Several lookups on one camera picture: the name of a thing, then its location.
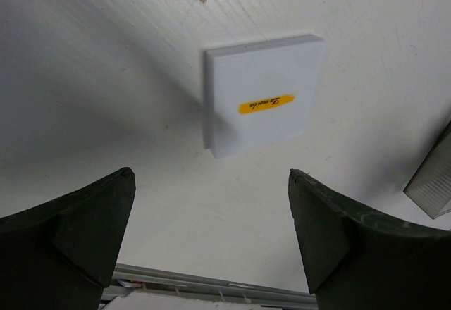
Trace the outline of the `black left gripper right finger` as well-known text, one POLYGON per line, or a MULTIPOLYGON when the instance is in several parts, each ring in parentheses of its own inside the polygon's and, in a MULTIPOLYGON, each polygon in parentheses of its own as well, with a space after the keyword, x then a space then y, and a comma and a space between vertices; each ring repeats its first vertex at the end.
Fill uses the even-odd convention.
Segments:
POLYGON ((288 196, 320 309, 449 309, 450 233, 390 216, 293 169, 288 196))

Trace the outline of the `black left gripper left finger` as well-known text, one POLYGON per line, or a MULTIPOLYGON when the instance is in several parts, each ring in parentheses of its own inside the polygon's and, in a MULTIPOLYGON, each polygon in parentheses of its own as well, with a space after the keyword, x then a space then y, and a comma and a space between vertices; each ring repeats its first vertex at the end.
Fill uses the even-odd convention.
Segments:
POLYGON ((121 168, 92 184, 1 219, 2 309, 97 309, 135 198, 121 168))

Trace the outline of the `clear acrylic makeup organizer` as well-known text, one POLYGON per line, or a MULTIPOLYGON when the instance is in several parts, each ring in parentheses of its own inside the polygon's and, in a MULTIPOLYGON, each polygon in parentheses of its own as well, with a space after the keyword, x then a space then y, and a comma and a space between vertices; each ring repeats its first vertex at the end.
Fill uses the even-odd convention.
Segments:
POLYGON ((403 192, 432 219, 450 212, 450 123, 403 192))

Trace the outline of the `white box yellow label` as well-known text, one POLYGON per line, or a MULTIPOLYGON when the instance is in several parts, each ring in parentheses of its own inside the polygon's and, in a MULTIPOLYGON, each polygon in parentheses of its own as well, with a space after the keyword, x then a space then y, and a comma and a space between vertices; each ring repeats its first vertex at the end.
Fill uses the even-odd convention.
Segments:
POLYGON ((220 159, 302 135, 325 49, 302 35, 205 51, 205 147, 220 159))

